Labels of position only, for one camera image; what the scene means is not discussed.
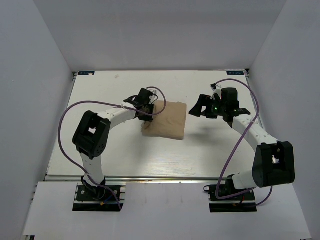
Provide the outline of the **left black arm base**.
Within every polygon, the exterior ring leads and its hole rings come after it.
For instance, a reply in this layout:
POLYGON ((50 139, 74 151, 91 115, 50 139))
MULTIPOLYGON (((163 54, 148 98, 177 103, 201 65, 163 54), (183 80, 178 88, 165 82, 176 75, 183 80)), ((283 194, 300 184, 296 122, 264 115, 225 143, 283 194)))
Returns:
POLYGON ((100 186, 87 184, 81 177, 81 184, 76 187, 73 201, 73 212, 115 212, 121 211, 125 201, 125 187, 121 185, 108 185, 109 191, 100 186))

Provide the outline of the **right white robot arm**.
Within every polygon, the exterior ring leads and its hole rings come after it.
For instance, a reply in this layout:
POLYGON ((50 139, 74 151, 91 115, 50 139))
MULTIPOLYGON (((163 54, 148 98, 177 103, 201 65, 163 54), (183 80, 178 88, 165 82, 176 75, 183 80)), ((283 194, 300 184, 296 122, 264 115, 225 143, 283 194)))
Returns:
POLYGON ((227 87, 214 91, 212 96, 201 94, 189 111, 195 117, 217 119, 222 117, 254 150, 252 169, 229 175, 224 184, 215 187, 218 200, 233 199, 255 188, 291 184, 295 181, 294 147, 288 141, 279 141, 255 123, 251 113, 240 107, 238 91, 227 87))

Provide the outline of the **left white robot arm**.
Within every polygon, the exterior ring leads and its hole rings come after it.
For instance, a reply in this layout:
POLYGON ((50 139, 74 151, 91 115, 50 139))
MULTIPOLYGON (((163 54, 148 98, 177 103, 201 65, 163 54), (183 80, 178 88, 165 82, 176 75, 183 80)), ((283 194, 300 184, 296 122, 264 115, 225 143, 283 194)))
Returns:
POLYGON ((86 111, 75 131, 72 143, 79 152, 86 173, 81 178, 88 193, 99 200, 105 196, 106 184, 101 155, 107 147, 110 131, 126 121, 152 122, 157 91, 142 88, 138 95, 125 99, 120 107, 103 112, 86 111))

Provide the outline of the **beige t shirt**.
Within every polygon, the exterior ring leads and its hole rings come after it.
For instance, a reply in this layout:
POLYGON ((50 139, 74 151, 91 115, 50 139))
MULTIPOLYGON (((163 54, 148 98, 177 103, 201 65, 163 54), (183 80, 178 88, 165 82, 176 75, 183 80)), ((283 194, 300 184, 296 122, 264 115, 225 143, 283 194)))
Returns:
POLYGON ((187 119, 187 105, 182 102, 166 102, 164 111, 153 116, 152 122, 141 125, 141 133, 146 137, 161 137, 183 140, 187 119))

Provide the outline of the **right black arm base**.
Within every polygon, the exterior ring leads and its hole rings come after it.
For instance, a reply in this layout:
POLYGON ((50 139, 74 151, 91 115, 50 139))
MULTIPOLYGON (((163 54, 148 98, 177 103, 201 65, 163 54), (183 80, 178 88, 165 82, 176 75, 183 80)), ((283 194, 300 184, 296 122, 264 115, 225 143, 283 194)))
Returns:
POLYGON ((209 195, 210 213, 254 213, 257 212, 253 191, 240 194, 244 189, 236 189, 232 175, 224 183, 205 185, 203 191, 209 195))

